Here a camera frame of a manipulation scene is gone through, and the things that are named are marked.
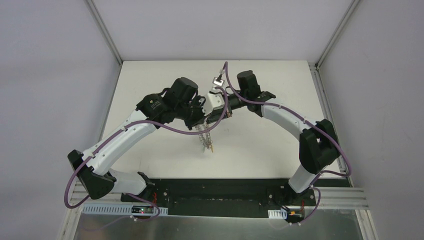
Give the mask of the metal disc keyring with rings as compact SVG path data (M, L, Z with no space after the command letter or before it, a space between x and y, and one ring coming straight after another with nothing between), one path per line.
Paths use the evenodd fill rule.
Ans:
M195 126L195 130L198 132L209 130L210 126L207 123L199 124ZM209 131L198 135L199 141L203 145L203 150L210 150L214 152L213 141Z

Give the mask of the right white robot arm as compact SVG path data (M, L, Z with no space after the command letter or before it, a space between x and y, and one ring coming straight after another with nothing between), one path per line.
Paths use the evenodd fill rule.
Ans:
M284 187L283 196L288 204L298 204L304 198L304 191L342 154L333 124L327 119L309 120L282 105L274 94L261 90L252 70L240 72L237 75L239 89L232 89L224 96L219 88L229 82L223 79L225 74L225 69L222 69L213 79L204 105L206 121L217 122L224 108L227 108L224 117L228 118L233 110L247 107L294 136L299 142L300 165Z

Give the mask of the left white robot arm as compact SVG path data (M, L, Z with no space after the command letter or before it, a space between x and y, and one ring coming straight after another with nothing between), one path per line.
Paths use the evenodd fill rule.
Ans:
M152 198L153 189L141 173L112 169L112 165L142 138L175 119L183 120L189 130L205 119L206 97L198 94L198 85L186 77L177 78L171 87L146 95L105 139L82 152L68 154L76 176L93 200L109 193L130 193L140 202Z

